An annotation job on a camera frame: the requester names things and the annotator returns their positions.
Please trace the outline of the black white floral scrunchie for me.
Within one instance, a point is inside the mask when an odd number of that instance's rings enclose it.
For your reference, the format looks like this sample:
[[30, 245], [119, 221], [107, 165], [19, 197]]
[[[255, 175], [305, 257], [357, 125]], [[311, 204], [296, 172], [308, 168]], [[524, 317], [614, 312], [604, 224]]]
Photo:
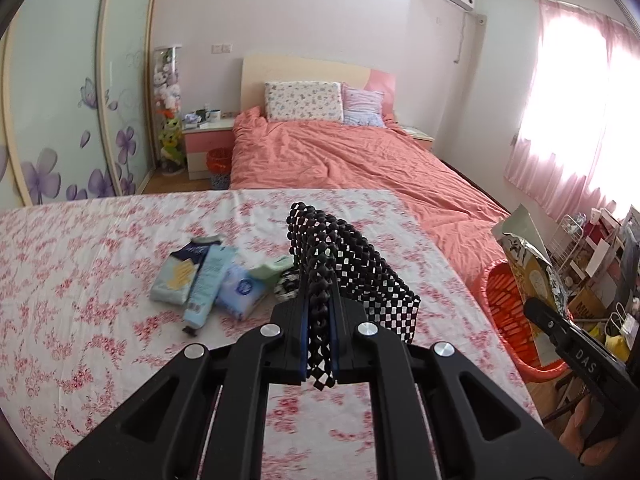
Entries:
[[296, 267], [292, 266], [292, 268], [283, 271], [273, 289], [276, 303], [282, 304], [282, 302], [295, 298], [298, 294], [299, 287], [300, 277]]

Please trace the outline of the black checkered mesh mat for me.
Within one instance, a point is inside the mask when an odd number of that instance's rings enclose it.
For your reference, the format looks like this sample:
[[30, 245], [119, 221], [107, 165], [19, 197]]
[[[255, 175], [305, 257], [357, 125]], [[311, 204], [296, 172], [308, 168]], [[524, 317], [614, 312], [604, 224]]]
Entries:
[[413, 342], [421, 298], [354, 226], [302, 202], [291, 206], [286, 223], [294, 270], [308, 292], [307, 376], [314, 388], [336, 384], [334, 304], [352, 300], [367, 322]]

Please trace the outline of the yellow foil snack bag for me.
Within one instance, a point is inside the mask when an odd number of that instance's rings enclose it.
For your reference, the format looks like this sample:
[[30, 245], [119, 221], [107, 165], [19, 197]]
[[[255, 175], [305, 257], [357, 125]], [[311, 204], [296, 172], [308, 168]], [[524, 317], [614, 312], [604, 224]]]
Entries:
[[565, 287], [529, 211], [518, 206], [491, 233], [506, 255], [523, 304], [534, 298], [567, 318], [570, 311]]

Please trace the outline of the cracker snack bag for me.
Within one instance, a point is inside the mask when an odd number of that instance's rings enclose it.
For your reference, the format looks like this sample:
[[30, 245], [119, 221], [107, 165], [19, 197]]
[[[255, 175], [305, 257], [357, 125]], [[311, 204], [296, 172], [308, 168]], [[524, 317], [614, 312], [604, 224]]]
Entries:
[[223, 241], [219, 235], [193, 237], [186, 246], [171, 252], [151, 287], [150, 299], [183, 307], [209, 249]]

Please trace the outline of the blue tissue pack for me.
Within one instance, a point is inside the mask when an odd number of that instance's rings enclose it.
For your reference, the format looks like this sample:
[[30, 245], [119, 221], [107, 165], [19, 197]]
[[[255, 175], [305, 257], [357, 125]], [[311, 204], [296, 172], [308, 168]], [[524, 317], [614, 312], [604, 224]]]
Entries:
[[222, 280], [215, 304], [232, 318], [243, 321], [253, 313], [266, 293], [267, 286], [263, 281], [253, 278], [242, 266], [232, 264]]

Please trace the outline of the light green sock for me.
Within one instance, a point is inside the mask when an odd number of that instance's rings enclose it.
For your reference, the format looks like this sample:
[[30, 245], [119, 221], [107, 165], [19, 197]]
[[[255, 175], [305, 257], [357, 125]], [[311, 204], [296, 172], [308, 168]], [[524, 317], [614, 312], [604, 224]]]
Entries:
[[291, 255], [281, 256], [255, 266], [248, 271], [248, 275], [254, 280], [264, 283], [267, 287], [273, 287], [280, 280], [280, 276], [294, 266]]

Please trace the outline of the salmon pink duvet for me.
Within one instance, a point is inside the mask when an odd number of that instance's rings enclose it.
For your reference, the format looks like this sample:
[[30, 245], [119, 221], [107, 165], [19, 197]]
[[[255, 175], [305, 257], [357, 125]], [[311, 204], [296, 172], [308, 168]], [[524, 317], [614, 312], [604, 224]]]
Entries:
[[467, 285], [503, 256], [491, 230], [506, 211], [396, 122], [270, 122], [253, 107], [232, 132], [232, 188], [390, 190]]

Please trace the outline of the small red mesh bin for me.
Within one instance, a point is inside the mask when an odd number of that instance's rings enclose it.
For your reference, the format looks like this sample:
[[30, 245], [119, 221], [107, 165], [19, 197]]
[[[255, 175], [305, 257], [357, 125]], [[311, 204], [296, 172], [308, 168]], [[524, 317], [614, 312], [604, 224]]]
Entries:
[[231, 181], [232, 149], [214, 148], [206, 154], [206, 166], [214, 190], [228, 190]]

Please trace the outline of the floral white bed sheet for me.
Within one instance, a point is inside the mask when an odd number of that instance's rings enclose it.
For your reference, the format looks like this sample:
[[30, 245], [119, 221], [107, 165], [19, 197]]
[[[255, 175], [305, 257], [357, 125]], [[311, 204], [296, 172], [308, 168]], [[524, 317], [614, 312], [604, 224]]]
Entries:
[[64, 454], [188, 343], [150, 290], [174, 250], [219, 235], [254, 268], [288, 251], [303, 202], [360, 231], [421, 299], [421, 346], [452, 342], [527, 411], [534, 402], [469, 289], [388, 191], [178, 193], [57, 203], [1, 216], [1, 409], [52, 474]]

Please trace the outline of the pink curtain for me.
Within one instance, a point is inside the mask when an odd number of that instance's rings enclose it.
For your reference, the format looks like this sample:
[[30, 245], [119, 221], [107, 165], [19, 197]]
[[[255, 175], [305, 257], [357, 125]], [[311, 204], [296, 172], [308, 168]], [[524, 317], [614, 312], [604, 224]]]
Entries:
[[615, 18], [539, 0], [529, 92], [504, 177], [549, 217], [639, 203], [639, 37]]

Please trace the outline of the pink striped pillow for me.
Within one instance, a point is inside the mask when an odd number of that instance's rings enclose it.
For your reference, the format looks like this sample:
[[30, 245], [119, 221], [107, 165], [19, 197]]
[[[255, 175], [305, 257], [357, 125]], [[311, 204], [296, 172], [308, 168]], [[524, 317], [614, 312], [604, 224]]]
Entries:
[[342, 84], [343, 122], [348, 126], [384, 128], [384, 93]]

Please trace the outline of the white mug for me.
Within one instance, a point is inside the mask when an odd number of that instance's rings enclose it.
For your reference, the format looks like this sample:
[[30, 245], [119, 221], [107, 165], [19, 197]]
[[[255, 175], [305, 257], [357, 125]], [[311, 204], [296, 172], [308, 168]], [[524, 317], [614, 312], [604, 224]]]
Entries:
[[216, 122], [221, 118], [221, 110], [210, 110], [208, 113], [208, 120], [210, 122]]

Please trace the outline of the floral print pillow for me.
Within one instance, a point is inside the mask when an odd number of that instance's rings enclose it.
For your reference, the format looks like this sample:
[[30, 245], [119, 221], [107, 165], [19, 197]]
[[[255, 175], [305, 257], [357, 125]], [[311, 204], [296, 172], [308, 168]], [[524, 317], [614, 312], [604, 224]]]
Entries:
[[270, 122], [342, 122], [342, 86], [337, 81], [266, 81], [265, 107]]

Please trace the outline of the beige pink headboard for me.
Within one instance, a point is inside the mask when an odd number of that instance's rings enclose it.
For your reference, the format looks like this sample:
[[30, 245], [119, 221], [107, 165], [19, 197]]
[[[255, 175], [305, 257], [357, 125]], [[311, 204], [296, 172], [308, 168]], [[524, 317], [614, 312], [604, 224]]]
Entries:
[[382, 70], [292, 55], [250, 54], [242, 64], [241, 112], [258, 106], [265, 113], [266, 81], [337, 81], [352, 88], [383, 92], [383, 122], [395, 122], [396, 76]]

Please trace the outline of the flower-patterned sliding wardrobe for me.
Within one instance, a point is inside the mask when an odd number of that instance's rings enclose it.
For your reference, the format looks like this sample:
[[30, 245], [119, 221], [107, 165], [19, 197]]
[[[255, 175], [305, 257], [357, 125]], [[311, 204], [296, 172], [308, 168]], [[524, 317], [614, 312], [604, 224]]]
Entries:
[[154, 0], [24, 0], [1, 37], [1, 206], [141, 192]]

